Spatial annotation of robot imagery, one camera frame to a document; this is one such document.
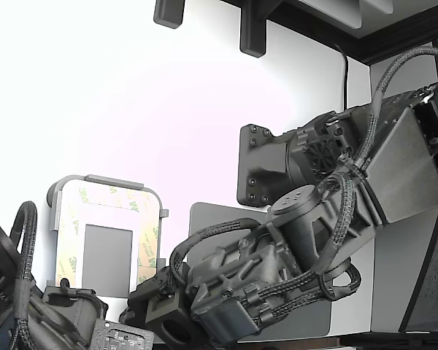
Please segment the idle grey gripper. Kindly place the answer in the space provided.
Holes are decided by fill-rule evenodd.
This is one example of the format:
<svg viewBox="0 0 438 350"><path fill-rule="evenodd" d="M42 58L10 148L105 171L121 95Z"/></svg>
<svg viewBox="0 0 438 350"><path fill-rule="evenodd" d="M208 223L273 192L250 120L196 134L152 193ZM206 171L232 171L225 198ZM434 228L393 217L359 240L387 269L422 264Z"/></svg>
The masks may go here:
<svg viewBox="0 0 438 350"><path fill-rule="evenodd" d="M108 305L98 298L93 289L46 287L43 301L65 316L81 337L90 343L90 350L151 350L154 333L144 327L147 304L127 306L119 316L119 323L104 320Z"/></svg>

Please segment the dark grey printed gripper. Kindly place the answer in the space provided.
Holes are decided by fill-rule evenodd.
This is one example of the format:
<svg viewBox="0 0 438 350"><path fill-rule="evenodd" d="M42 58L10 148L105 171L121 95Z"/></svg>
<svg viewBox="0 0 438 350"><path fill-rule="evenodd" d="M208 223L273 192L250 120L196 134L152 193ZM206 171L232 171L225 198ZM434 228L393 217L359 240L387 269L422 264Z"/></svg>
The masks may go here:
<svg viewBox="0 0 438 350"><path fill-rule="evenodd" d="M207 248L218 240L215 248ZM202 259L190 267L185 280L192 298L191 316L214 345L229 345L255 335L280 321L278 307L299 293L288 282L303 273L297 259L296 230L288 226L270 232L265 225L217 224L190 233L188 250L206 249ZM141 305L152 297L161 300L180 291L188 305L185 288L165 266L137 285L129 294L130 305Z"/></svg>

